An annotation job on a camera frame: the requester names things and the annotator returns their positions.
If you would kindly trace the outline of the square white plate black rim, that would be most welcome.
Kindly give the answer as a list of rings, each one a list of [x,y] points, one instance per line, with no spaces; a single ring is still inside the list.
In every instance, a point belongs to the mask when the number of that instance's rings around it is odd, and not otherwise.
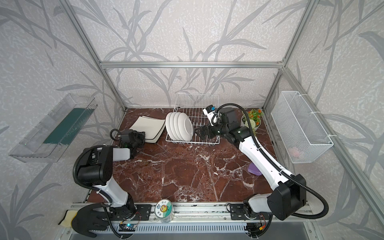
[[[161,130],[157,133],[157,135],[153,139],[145,139],[145,142],[150,144],[157,143],[165,128],[166,128],[166,125],[163,125]]]

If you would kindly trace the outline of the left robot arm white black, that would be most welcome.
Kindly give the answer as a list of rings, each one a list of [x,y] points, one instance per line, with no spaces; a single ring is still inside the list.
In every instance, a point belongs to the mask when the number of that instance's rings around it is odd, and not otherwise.
[[[95,191],[107,201],[114,218],[132,218],[137,208],[132,196],[124,191],[113,177],[113,164],[133,159],[144,147],[145,132],[112,129],[110,138],[116,145],[95,145],[85,148],[73,167],[77,185]]]

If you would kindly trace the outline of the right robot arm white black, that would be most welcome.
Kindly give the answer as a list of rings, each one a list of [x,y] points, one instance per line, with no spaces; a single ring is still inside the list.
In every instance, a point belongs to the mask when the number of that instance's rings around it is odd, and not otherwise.
[[[209,105],[203,108],[203,114],[209,123],[195,129],[201,138],[219,136],[237,147],[247,156],[265,177],[272,189],[270,194],[256,194],[244,200],[245,215],[253,219],[256,214],[268,213],[283,221],[289,216],[303,219],[320,219],[329,212],[329,204],[319,193],[307,186],[305,178],[293,175],[279,164],[256,138],[251,126],[241,126],[234,108],[244,114],[247,111],[237,104],[224,104],[218,108]],[[303,215],[298,210],[307,202],[307,193],[312,194],[323,204],[318,214]]]

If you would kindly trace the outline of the round white plate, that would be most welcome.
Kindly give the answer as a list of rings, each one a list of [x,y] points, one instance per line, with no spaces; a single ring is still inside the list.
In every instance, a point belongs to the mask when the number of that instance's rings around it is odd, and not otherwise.
[[[183,141],[184,139],[181,136],[180,130],[179,130],[179,115],[180,114],[181,114],[180,112],[174,113],[174,129],[175,129],[175,134],[176,134],[176,137],[178,138],[178,141]]]
[[[180,113],[178,117],[178,128],[185,142],[190,142],[193,137],[194,129],[190,118],[185,113]]]
[[[173,141],[178,141],[179,138],[178,138],[178,135],[176,134],[176,129],[175,129],[175,124],[174,124],[174,117],[175,117],[175,114],[176,113],[171,113],[170,115],[170,120],[169,120],[169,123],[170,123],[170,131],[171,131],[171,139]]]
[[[172,113],[168,113],[167,116],[166,116],[166,129],[167,129],[167,133],[169,135],[169,137],[171,138],[171,140],[174,139],[174,135],[172,133],[172,130],[171,130],[171,123],[170,123],[170,119],[171,119],[171,114]]]

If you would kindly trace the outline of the white pot artificial flowers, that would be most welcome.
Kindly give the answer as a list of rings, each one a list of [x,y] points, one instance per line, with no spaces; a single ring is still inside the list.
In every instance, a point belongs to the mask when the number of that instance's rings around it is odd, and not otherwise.
[[[252,131],[255,133],[256,130],[259,128],[262,122],[262,116],[264,113],[262,112],[261,109],[252,109],[248,111],[248,117],[250,119]],[[241,126],[249,127],[246,115],[242,115],[241,118]]]

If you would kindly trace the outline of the pink object in basket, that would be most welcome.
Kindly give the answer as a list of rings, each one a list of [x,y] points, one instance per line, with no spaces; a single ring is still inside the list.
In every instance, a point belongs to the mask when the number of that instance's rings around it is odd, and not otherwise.
[[[295,159],[299,159],[302,155],[301,151],[297,147],[289,148],[289,154]]]

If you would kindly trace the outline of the round tape roll green label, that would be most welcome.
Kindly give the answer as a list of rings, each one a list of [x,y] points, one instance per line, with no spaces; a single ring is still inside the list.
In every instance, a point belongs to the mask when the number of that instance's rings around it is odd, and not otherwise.
[[[155,206],[155,215],[162,223],[169,223],[175,216],[172,202],[168,199],[160,200]]]

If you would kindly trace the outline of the left green circuit board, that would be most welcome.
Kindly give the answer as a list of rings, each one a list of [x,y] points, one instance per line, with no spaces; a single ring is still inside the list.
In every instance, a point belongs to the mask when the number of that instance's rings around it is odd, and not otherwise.
[[[135,232],[137,228],[137,223],[124,223],[119,224],[119,232]]]

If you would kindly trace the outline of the black glove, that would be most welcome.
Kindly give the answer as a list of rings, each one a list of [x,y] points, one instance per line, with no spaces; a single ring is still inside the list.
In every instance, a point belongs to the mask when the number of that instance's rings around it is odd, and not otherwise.
[[[105,211],[96,211],[102,208],[103,204],[91,204],[81,208],[74,219],[72,220],[72,228],[78,234],[89,238],[96,238],[97,234],[92,233],[91,230],[105,231],[110,225]]]

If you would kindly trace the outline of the yellow sponge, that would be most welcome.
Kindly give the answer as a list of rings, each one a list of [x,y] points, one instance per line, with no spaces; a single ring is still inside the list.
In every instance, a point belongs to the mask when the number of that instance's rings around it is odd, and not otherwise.
[[[70,228],[72,226],[72,221],[76,217],[77,210],[67,210],[62,220],[58,223],[59,226],[64,228]]]

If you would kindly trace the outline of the white mesh wall basket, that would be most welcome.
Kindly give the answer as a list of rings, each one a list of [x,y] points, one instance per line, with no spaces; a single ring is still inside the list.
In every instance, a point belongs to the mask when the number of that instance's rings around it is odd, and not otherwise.
[[[293,164],[312,163],[334,145],[316,113],[298,91],[282,91],[272,110],[272,118]],[[293,147],[301,151],[299,159],[290,156],[289,148]]]

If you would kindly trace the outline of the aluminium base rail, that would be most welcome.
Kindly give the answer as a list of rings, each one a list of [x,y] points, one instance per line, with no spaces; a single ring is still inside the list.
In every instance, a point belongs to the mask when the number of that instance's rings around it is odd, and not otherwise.
[[[136,203],[137,214],[126,224],[135,224],[135,232],[119,232],[120,234],[189,234],[189,233],[247,233],[246,227],[260,223],[260,219],[250,220],[245,217],[243,203],[222,202],[171,202],[175,215],[168,223],[163,223],[156,216],[156,203]],[[303,223],[304,231],[310,240],[323,240],[319,226],[315,220],[289,216],[280,221],[273,216],[273,223]],[[55,240],[69,240],[77,234],[72,227],[60,227]]]

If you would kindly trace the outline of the clear plastic wall shelf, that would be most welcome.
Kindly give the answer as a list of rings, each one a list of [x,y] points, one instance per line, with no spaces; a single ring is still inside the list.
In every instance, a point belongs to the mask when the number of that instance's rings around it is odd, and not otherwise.
[[[56,163],[97,107],[94,97],[67,94],[9,155],[24,163]]]

